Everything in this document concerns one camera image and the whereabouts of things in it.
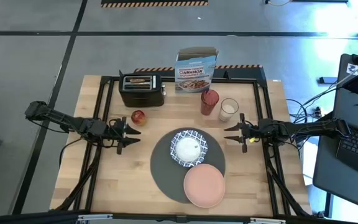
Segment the red apple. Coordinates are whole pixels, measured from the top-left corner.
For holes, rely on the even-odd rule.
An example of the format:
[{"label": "red apple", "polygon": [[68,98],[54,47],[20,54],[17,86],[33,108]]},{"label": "red apple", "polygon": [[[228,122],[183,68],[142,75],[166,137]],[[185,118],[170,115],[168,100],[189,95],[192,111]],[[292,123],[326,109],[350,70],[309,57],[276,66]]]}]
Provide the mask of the red apple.
[{"label": "red apple", "polygon": [[143,126],[146,123],[146,114],[141,110],[134,111],[131,115],[131,120],[134,124]]}]

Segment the wooden table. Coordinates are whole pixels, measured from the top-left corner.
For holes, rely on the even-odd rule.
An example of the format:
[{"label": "wooden table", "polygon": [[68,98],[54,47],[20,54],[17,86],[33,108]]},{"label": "wooden table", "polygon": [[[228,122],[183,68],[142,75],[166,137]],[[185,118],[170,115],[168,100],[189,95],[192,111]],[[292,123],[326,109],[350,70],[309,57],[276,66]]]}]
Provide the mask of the wooden table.
[{"label": "wooden table", "polygon": [[[101,76],[95,75],[84,77],[75,116],[92,117],[100,79]],[[102,150],[91,211],[271,217],[272,209],[261,143],[248,142],[248,153],[243,154],[240,144],[223,138],[240,135],[240,132],[223,131],[224,128],[238,122],[238,114],[229,122],[222,123],[218,120],[219,106],[216,106],[209,116],[203,116],[200,113],[201,93],[176,94],[174,83],[165,84],[167,86],[165,104],[161,107],[142,108],[148,118],[145,126],[138,127],[129,119],[129,124],[142,132],[140,136],[136,136],[141,142],[124,148],[122,155],[117,155],[115,148]],[[257,123],[252,85],[213,83],[211,89],[219,93],[220,100],[229,97],[237,100],[240,105],[239,111],[245,113],[247,120]],[[274,119],[289,121],[283,83],[269,80],[268,90]],[[106,92],[107,90],[104,91],[103,98],[106,97]],[[266,118],[262,90],[260,90],[260,97]],[[118,82],[115,82],[109,119],[131,117],[131,113],[136,109],[124,106],[118,92]],[[168,198],[158,189],[150,173],[150,156],[157,141],[169,131],[182,127],[194,127],[206,131],[218,141],[224,152],[226,193],[222,202],[213,208],[198,208],[193,204],[179,203]],[[67,142],[78,138],[79,135],[70,133]],[[60,205],[76,185],[85,147],[86,142],[80,141],[65,149],[51,208]],[[303,182],[298,152],[294,147],[284,145],[280,147],[280,153],[286,185],[296,201],[310,213],[308,191]],[[87,186],[83,192],[80,208],[84,208]],[[276,195],[279,211],[283,213],[281,195],[277,186]]]}]

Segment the gray floor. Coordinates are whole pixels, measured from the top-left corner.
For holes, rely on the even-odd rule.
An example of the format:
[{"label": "gray floor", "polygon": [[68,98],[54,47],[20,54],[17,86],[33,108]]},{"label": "gray floor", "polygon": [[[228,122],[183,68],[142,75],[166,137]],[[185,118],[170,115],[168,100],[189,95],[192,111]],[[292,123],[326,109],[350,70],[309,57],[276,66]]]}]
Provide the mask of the gray floor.
[{"label": "gray floor", "polygon": [[[80,30],[90,31],[267,31],[358,30],[342,3],[298,3],[273,7],[262,1],[210,0],[208,7],[101,9],[89,0]],[[0,0],[0,30],[72,30],[80,0]],[[68,37],[0,37],[0,215],[10,212],[38,127],[24,119],[34,100],[47,101]],[[335,77],[343,53],[358,54],[358,39],[306,37],[77,37],[56,109],[73,114],[84,75],[117,75],[138,67],[172,66],[180,48],[213,46],[218,64],[262,64],[269,79],[281,79],[288,98],[305,101]],[[332,108],[334,95],[315,105]],[[289,105],[292,112],[298,107]],[[47,134],[24,212],[49,208],[66,135]]]}]

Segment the gray placemat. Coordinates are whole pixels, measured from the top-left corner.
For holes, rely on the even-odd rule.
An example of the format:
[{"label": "gray placemat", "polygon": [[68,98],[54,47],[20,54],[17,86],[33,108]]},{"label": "gray placemat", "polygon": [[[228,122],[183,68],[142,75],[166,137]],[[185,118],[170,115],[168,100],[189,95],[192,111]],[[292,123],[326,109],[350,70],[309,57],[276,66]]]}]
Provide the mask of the gray placemat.
[{"label": "gray placemat", "polygon": [[189,168],[179,165],[170,155],[170,145],[176,133],[182,130],[196,130],[202,134],[208,144],[204,164],[215,166],[224,176],[226,168],[224,154],[219,143],[205,131],[196,128],[180,128],[164,135],[155,145],[151,159],[150,170],[153,179],[160,190],[170,199],[181,203],[191,203],[183,189],[183,181]]}]

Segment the cereal box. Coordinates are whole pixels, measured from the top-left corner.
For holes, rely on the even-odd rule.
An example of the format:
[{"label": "cereal box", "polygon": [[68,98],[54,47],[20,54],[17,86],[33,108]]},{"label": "cereal box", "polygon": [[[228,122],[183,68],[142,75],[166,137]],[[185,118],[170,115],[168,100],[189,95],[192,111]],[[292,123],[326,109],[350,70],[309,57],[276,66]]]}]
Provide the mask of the cereal box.
[{"label": "cereal box", "polygon": [[197,93],[209,88],[218,51],[214,47],[192,47],[178,53],[175,64],[175,91]]}]

